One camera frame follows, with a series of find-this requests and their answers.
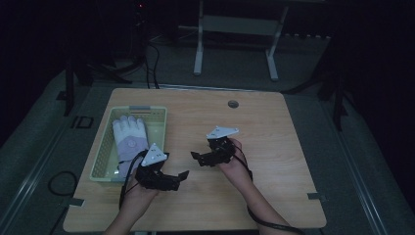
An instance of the black cable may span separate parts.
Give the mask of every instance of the black cable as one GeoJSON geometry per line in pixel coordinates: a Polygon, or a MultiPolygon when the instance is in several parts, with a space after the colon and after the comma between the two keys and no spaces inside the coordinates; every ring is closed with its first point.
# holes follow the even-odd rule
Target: black cable
{"type": "Polygon", "coordinates": [[[150,89],[150,80],[149,80],[149,62],[146,59],[144,59],[144,63],[146,64],[146,80],[147,80],[147,88],[150,89]]]}
{"type": "Polygon", "coordinates": [[[159,57],[160,57],[160,51],[159,49],[157,49],[157,47],[155,47],[153,44],[149,43],[148,44],[150,47],[152,47],[153,49],[156,50],[157,52],[157,56],[156,56],[156,61],[155,61],[155,65],[153,66],[153,69],[151,70],[153,72],[153,82],[155,84],[156,89],[160,89],[159,87],[159,83],[157,81],[157,76],[156,76],[156,68],[157,68],[157,64],[159,63],[159,57]]]}
{"type": "MultiPolygon", "coordinates": [[[[75,193],[75,190],[76,190],[76,186],[77,186],[77,184],[78,184],[78,179],[77,179],[76,175],[75,175],[73,172],[71,172],[71,171],[64,170],[64,171],[61,171],[61,172],[59,172],[59,173],[55,174],[55,175],[54,175],[51,179],[49,179],[49,182],[48,182],[48,189],[49,189],[49,191],[50,191],[53,195],[57,195],[57,196],[70,196],[70,197],[72,198],[72,197],[73,197],[73,194],[75,193]],[[52,183],[54,182],[54,180],[55,180],[58,176],[63,175],[63,174],[69,174],[69,175],[72,177],[72,179],[73,179],[73,188],[72,188],[72,191],[67,192],[67,193],[61,193],[61,192],[58,192],[58,191],[56,191],[56,190],[52,187],[52,183]]],[[[65,215],[65,213],[68,211],[68,209],[69,209],[69,206],[65,206],[64,210],[61,212],[61,214],[59,215],[59,217],[58,217],[58,219],[56,220],[55,224],[53,225],[53,227],[52,227],[52,229],[51,229],[51,231],[50,231],[50,233],[49,233],[50,235],[52,235],[52,234],[53,234],[53,232],[55,231],[56,227],[58,226],[59,222],[60,222],[60,221],[61,221],[61,219],[64,217],[64,215],[65,215]]]]}
{"type": "Polygon", "coordinates": [[[140,158],[140,157],[143,157],[143,156],[145,156],[146,154],[147,154],[147,150],[145,150],[145,151],[142,151],[142,152],[140,152],[140,153],[138,153],[137,154],[137,156],[135,156],[134,157],[134,159],[131,161],[131,164],[130,164],[130,166],[129,166],[129,168],[128,168],[128,172],[127,172],[127,175],[125,176],[125,180],[124,180],[124,185],[122,185],[122,187],[121,187],[121,193],[120,193],[120,195],[119,195],[119,203],[118,203],[118,207],[119,208],[121,208],[121,205],[122,205],[122,202],[124,201],[124,197],[125,197],[125,194],[127,194],[132,188],[134,188],[135,186],[137,186],[138,185],[138,183],[137,184],[135,184],[135,185],[133,185],[130,189],[128,189],[127,190],[127,186],[128,186],[128,179],[129,179],[129,176],[130,176],[130,174],[131,174],[131,171],[132,171],[132,168],[133,168],[133,166],[135,165],[135,162],[140,158]]]}
{"type": "Polygon", "coordinates": [[[292,226],[287,226],[287,225],[282,225],[282,224],[277,224],[277,223],[270,223],[270,222],[265,222],[263,220],[261,220],[260,218],[256,217],[256,215],[251,211],[251,209],[249,207],[247,207],[248,209],[248,213],[250,214],[251,218],[258,224],[266,226],[266,227],[270,227],[270,228],[274,228],[274,229],[278,229],[278,230],[283,230],[283,231],[287,231],[287,232],[294,232],[297,234],[305,234],[303,231],[301,231],[298,228],[292,227],[292,226]]]}
{"type": "MultiPolygon", "coordinates": [[[[241,151],[241,154],[242,154],[242,156],[244,156],[244,159],[245,159],[245,160],[247,159],[247,158],[245,158],[245,154],[244,154],[244,152],[242,152],[242,150],[241,150],[238,146],[236,146],[236,145],[235,145],[235,144],[233,144],[233,143],[232,143],[232,146],[233,146],[234,148],[238,149],[239,151],[241,151]]],[[[248,168],[248,162],[245,162],[245,163],[244,163],[244,161],[242,161],[240,158],[238,158],[235,154],[230,153],[227,149],[223,148],[222,146],[217,146],[217,148],[219,148],[219,149],[223,150],[225,153],[227,153],[228,155],[232,156],[232,157],[233,157],[233,158],[235,158],[235,159],[236,159],[239,163],[241,163],[241,164],[244,166],[244,168],[247,170],[248,174],[250,175],[251,180],[254,180],[254,179],[253,179],[253,172],[252,172],[252,171],[248,168]]]]}

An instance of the table leg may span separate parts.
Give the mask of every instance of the table leg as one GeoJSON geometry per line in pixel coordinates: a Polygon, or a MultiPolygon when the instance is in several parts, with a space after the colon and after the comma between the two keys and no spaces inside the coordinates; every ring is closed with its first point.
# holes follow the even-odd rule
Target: table leg
{"type": "Polygon", "coordinates": [[[277,47],[278,40],[281,36],[281,31],[283,29],[284,20],[287,17],[289,7],[285,7],[283,14],[281,16],[280,22],[278,22],[277,29],[275,30],[274,40],[272,41],[272,45],[269,49],[265,51],[266,61],[268,63],[269,75],[271,80],[277,81],[278,80],[278,73],[277,69],[275,68],[275,61],[274,61],[274,53],[277,47]]]}
{"type": "Polygon", "coordinates": [[[69,116],[70,111],[74,105],[74,89],[73,89],[73,66],[72,66],[72,57],[69,57],[66,67],[66,106],[64,116],[69,116]]]}
{"type": "Polygon", "coordinates": [[[199,31],[198,31],[198,49],[196,51],[195,68],[193,70],[194,75],[200,75],[202,73],[202,61],[204,58],[204,1],[200,1],[199,5],[199,31]]]}

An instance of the wooden table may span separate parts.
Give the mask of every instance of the wooden table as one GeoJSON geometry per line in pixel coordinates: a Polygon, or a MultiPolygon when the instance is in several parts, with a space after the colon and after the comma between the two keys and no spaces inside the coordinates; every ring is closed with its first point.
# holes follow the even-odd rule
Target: wooden table
{"type": "Polygon", "coordinates": [[[170,158],[162,170],[171,175],[190,170],[178,191],[158,194],[133,230],[256,229],[243,198],[221,171],[199,166],[190,154],[210,151],[206,135],[217,125],[239,128],[230,137],[242,142],[254,184],[281,215],[296,227],[325,226],[320,201],[307,197],[316,190],[280,93],[119,88],[111,96],[74,194],[84,204],[69,208],[66,231],[103,231],[118,211],[121,184],[91,181],[89,174],[110,109],[126,105],[167,107],[164,150],[170,158]],[[239,107],[230,108],[230,100],[239,107]]]}

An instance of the gray floor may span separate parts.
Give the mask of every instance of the gray floor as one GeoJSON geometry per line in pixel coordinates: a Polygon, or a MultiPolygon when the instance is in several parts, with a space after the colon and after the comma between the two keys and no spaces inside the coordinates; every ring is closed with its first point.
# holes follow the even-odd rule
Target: gray floor
{"type": "MultiPolygon", "coordinates": [[[[162,89],[209,87],[278,92],[309,79],[328,42],[283,37],[275,55],[280,80],[274,82],[269,79],[261,43],[241,46],[234,38],[229,42],[229,37],[222,40],[223,35],[216,34],[207,35],[203,72],[193,76],[196,38],[192,31],[184,31],[183,35],[178,45],[168,44],[162,36],[152,40],[160,51],[157,80],[162,89]]],[[[156,50],[149,48],[148,59],[151,66],[155,64],[156,50]]],[[[62,228],[65,216],[60,215],[69,196],[52,194],[48,183],[64,170],[80,175],[114,88],[147,86],[143,69],[124,77],[134,82],[123,85],[100,77],[92,87],[76,85],[75,107],[69,117],[63,116],[65,103],[55,99],[65,89],[64,74],[46,87],[1,149],[2,234],[48,234],[52,230],[52,234],[67,234],[62,228]],[[91,128],[72,127],[76,117],[93,118],[91,128]]],[[[342,117],[344,130],[337,131],[331,121],[333,104],[319,101],[317,91],[315,85],[297,95],[285,96],[327,217],[324,228],[305,229],[306,234],[414,234],[414,214],[362,117],[345,102],[348,116],[342,117]]],[[[52,186],[57,191],[70,192],[73,183],[67,175],[61,175],[52,186]]]]}

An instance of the green basket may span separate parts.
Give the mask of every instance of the green basket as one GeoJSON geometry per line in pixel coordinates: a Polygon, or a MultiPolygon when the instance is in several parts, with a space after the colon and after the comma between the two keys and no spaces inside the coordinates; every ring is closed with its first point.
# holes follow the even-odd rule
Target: green basket
{"type": "Polygon", "coordinates": [[[93,181],[119,182],[124,178],[118,176],[118,156],[113,132],[113,121],[121,116],[133,115],[141,118],[147,130],[149,145],[156,145],[163,151],[167,108],[162,106],[123,106],[111,109],[110,117],[95,157],[90,174],[93,181]]]}

